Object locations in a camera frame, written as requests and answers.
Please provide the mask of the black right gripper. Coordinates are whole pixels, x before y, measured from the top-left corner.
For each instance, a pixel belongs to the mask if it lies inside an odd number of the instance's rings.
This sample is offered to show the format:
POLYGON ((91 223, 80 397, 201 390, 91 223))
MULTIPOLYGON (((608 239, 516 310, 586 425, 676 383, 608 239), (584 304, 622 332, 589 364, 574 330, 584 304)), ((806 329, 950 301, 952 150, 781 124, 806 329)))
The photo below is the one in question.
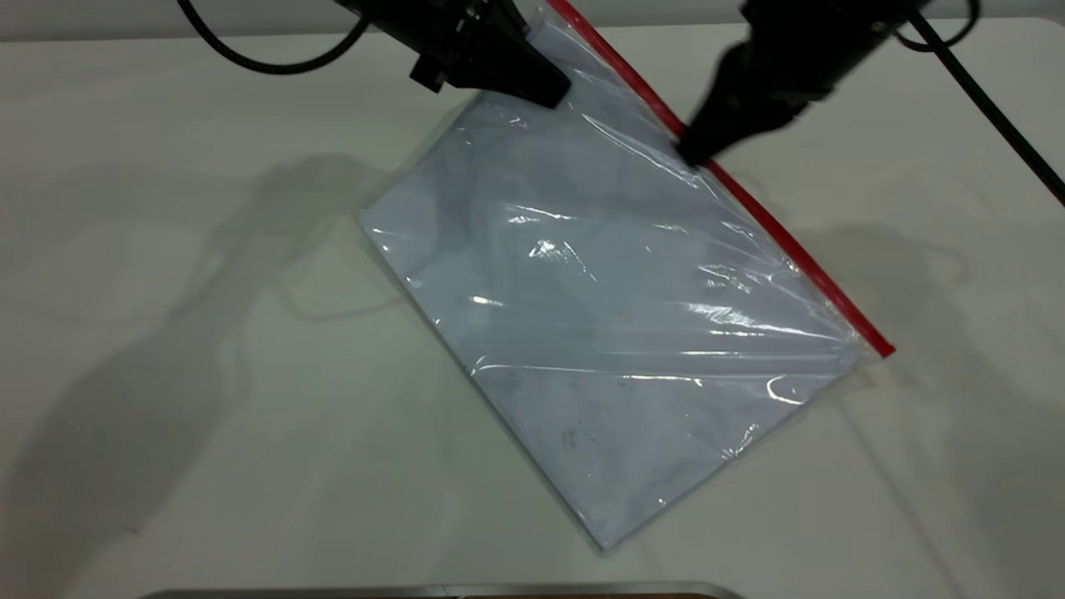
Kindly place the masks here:
POLYGON ((678 155, 703 166, 739 141, 788 126, 906 20, 905 1, 746 1, 741 48, 730 48, 678 155))

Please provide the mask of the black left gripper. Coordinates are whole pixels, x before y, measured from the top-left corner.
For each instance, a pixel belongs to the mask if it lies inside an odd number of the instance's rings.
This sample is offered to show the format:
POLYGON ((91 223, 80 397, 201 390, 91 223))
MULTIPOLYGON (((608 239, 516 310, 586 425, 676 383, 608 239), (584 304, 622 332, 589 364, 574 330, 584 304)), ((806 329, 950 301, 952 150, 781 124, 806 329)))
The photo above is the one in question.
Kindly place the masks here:
POLYGON ((490 90, 559 106, 571 80, 529 41, 513 1, 339 1, 417 54, 410 78, 430 91, 444 84, 490 90))

